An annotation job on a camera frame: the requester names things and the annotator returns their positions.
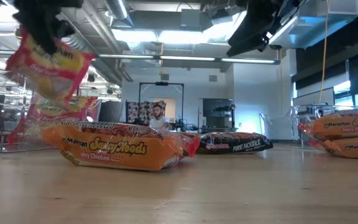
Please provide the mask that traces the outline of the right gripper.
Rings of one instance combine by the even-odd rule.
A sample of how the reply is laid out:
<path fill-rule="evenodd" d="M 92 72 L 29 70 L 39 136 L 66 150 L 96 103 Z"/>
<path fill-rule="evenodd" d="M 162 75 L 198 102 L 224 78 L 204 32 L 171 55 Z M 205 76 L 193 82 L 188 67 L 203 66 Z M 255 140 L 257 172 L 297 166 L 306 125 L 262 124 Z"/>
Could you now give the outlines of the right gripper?
<path fill-rule="evenodd" d="M 260 42 L 262 36 L 261 51 L 269 45 L 271 34 L 267 32 L 272 26 L 280 22 L 293 9 L 298 8 L 300 0 L 246 0 L 242 5 L 247 14 L 240 26 L 229 38 L 230 49 L 228 57 L 233 57 L 252 50 Z"/>

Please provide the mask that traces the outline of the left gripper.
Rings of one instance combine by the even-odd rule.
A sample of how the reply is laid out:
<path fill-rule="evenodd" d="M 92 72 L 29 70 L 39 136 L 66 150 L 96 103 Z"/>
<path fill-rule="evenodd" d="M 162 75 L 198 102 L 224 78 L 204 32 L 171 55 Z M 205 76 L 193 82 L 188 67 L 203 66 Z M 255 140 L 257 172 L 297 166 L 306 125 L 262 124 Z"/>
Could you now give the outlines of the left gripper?
<path fill-rule="evenodd" d="M 53 55 L 57 51 L 55 38 L 64 38 L 75 33 L 66 20 L 59 20 L 57 15 L 63 7 L 81 8 L 83 0 L 13 0 L 18 10 L 13 14 L 43 50 Z"/>

